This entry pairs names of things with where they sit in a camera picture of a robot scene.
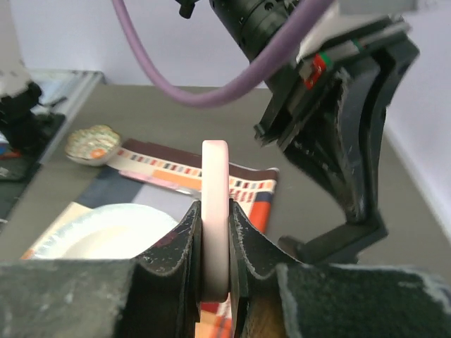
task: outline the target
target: white wall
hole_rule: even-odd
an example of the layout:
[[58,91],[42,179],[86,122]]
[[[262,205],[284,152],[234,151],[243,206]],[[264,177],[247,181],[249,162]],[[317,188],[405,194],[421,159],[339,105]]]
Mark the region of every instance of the white wall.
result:
[[409,22],[421,56],[395,96],[387,131],[451,239],[451,8]]
[[[101,70],[111,83],[149,83],[109,0],[31,2],[11,0],[27,66]],[[221,86],[247,65],[208,0],[199,2],[191,20],[179,17],[175,0],[127,5],[144,45],[175,85]],[[410,20],[422,57],[395,97],[387,130],[451,236],[450,18],[447,7]]]
[[[221,86],[247,66],[208,0],[190,20],[178,15],[175,0],[126,4],[152,60],[172,83]],[[11,0],[11,6],[28,67],[102,70],[112,83],[149,84],[109,0]]]

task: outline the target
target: black object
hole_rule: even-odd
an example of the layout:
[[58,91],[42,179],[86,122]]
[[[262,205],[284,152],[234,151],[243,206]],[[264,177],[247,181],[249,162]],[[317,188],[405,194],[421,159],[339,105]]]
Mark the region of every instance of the black object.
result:
[[177,0],[180,4],[179,14],[182,18],[190,19],[192,12],[196,6],[196,2],[199,0]]
[[0,160],[0,184],[1,181],[28,180],[47,145],[64,123],[65,116],[52,112],[53,106],[45,114],[35,115],[31,111],[39,105],[41,95],[39,86],[31,82],[23,93],[0,99],[0,132],[11,149],[19,151],[21,155]]
[[[172,232],[129,261],[0,263],[2,337],[194,338],[200,215],[197,201]],[[450,289],[434,276],[304,265],[232,201],[229,242],[232,337],[451,337]]]
[[[246,57],[254,60],[297,1],[210,0]],[[279,244],[305,263],[348,262],[387,235],[378,210],[378,164],[386,107],[419,55],[402,19],[380,20],[327,41],[266,84],[273,97],[256,139],[285,157],[340,205],[346,223],[308,243]]]

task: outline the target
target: orange fabric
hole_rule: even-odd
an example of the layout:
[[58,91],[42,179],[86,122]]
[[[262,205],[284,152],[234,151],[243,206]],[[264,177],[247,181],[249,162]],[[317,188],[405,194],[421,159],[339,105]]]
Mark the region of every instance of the orange fabric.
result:
[[265,232],[269,219],[271,204],[268,202],[254,202],[249,220],[260,232]]
[[197,178],[185,177],[179,174],[169,173],[162,170],[154,170],[152,174],[153,177],[159,178],[160,180],[165,180],[179,184],[182,187],[187,187],[191,189],[200,190],[202,187],[202,181]]

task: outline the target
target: worn gripper pad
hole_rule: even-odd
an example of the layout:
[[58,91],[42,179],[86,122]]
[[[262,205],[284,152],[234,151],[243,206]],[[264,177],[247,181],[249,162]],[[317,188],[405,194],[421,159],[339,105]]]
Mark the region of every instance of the worn gripper pad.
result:
[[225,141],[202,144],[202,301],[222,302],[229,289],[229,174]]
[[450,288],[437,277],[359,265],[277,269],[288,337],[451,337]]

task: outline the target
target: black metal bracket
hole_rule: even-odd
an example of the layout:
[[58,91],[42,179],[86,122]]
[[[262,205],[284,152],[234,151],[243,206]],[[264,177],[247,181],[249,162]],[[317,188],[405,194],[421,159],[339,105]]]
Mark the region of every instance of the black metal bracket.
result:
[[[262,144],[277,141],[285,157],[326,190],[345,213],[344,225],[308,243],[280,239],[281,247],[305,263],[356,262],[361,250],[387,235],[378,210],[386,108],[419,55],[405,32],[396,31],[403,24],[383,21],[370,30],[354,32],[355,39],[343,37],[325,47],[321,53],[326,57],[327,51],[339,55],[339,46],[356,52],[330,62],[312,87],[299,74],[313,57],[298,65],[297,81],[285,71],[283,91],[273,95],[255,128]],[[368,36],[371,43],[364,48],[356,43]]]

